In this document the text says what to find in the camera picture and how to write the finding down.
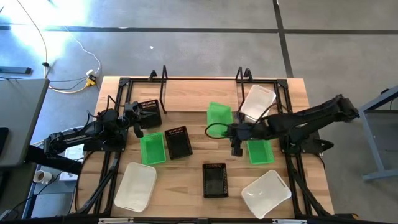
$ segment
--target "metal bracket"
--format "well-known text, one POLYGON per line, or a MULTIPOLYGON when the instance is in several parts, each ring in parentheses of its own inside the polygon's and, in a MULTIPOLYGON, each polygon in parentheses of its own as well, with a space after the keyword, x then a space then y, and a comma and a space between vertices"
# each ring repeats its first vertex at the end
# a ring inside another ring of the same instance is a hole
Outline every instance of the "metal bracket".
POLYGON ((120 78, 119 80, 119 87, 124 86, 125 84, 127 84, 130 81, 130 78, 120 78))
POLYGON ((151 72, 150 75, 149 75, 148 80, 149 80, 149 81, 152 81, 152 79, 153 79, 154 77, 156 77, 156 76, 157 76, 156 71, 155 71, 155 70, 152 70, 152 72, 151 72))
POLYGON ((250 68, 244 70, 243 78, 249 77, 249 82, 253 82, 253 76, 251 75, 250 68))
POLYGON ((283 88, 288 88, 287 79, 278 79, 276 82, 283 88))

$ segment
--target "gray desk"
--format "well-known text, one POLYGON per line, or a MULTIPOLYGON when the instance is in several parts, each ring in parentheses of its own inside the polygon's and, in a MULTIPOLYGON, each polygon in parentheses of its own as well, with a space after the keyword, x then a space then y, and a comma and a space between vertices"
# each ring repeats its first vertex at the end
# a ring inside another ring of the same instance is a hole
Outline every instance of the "gray desk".
MULTIPOLYGON (((35 164, 23 164, 49 81, 0 81, 0 126, 9 134, 0 155, 0 169, 9 171, 0 195, 0 213, 25 200, 32 185, 35 164)), ((24 206, 18 209, 22 215, 24 206)))
POLYGON ((398 165, 398 110, 376 110, 397 98, 398 85, 359 109, 364 132, 377 165, 376 172, 363 175, 364 180, 398 176, 396 167, 398 165))
POLYGON ((9 128, 0 169, 25 160, 48 85, 48 79, 0 81, 0 126, 9 128))

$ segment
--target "black metal stand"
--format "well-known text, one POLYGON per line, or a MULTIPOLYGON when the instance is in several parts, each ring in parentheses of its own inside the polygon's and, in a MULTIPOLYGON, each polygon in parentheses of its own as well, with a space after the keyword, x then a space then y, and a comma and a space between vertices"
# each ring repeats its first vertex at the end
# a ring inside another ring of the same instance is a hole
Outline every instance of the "black metal stand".
POLYGON ((34 162, 76 175, 79 175, 81 171, 81 162, 58 155, 54 155, 53 158, 48 158, 44 154, 43 149, 35 146, 29 146, 25 161, 34 162))

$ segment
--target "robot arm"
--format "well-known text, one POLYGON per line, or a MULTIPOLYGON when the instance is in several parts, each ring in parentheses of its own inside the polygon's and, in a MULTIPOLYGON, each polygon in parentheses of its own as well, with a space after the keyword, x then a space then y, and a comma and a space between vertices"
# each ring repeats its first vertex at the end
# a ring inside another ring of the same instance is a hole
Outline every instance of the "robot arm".
POLYGON ((108 106, 97 116, 91 115, 96 118, 96 121, 87 122, 79 130, 51 134, 44 140, 44 153, 48 156, 56 155, 69 147, 80 144, 85 145, 85 151, 121 152, 126 145, 128 128, 133 127, 136 136, 141 138, 143 136, 141 128, 148 126, 142 120, 156 115, 156 113, 142 110, 136 101, 131 104, 126 103, 124 114, 120 117, 117 111, 108 106))
POLYGON ((230 138, 233 156, 242 156, 240 145, 249 139, 287 137, 289 144, 300 144, 308 136, 333 122, 350 122, 359 117, 358 110, 348 98, 337 95, 325 103, 292 114, 272 114, 254 124, 234 123, 224 136, 230 138))

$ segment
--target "white basket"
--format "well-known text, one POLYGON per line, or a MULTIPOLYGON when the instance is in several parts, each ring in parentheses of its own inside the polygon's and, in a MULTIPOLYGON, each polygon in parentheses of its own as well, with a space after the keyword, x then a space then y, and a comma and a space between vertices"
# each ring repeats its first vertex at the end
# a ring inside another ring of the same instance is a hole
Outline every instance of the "white basket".
POLYGON ((148 206, 156 177, 155 168, 130 162, 124 172, 114 204, 120 208, 142 212, 148 206))
POLYGON ((269 107, 275 100, 276 94, 259 85, 253 85, 250 88, 249 94, 244 100, 241 107, 241 112, 247 117, 247 121, 255 122, 260 115, 269 107))
POLYGON ((292 193, 279 174, 270 170, 245 187, 241 195, 254 216, 262 219, 292 193))

